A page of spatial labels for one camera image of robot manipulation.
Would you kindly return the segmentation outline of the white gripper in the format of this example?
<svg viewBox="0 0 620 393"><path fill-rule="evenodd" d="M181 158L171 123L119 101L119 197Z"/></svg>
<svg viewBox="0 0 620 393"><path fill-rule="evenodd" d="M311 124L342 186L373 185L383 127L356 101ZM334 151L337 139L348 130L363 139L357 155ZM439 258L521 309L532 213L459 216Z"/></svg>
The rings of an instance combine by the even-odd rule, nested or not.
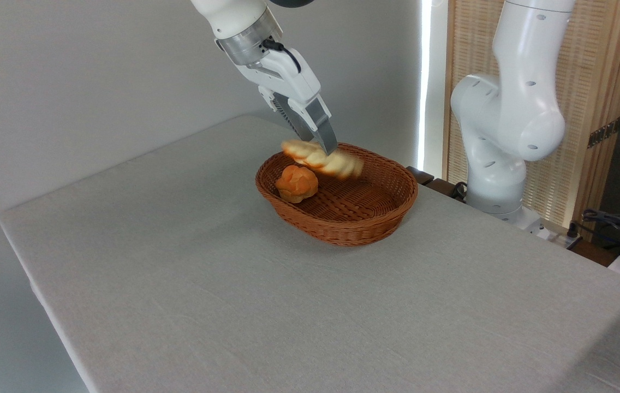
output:
<svg viewBox="0 0 620 393"><path fill-rule="evenodd" d="M260 94L268 104L273 100L273 107L300 140L313 141L315 136L326 155L335 152L338 142L330 122L332 114L319 95L321 84L305 59L293 48L287 51L267 49L264 55L255 64L238 65L237 70L258 85ZM291 109L288 99L307 105L305 112L315 126L313 131Z"/></svg>

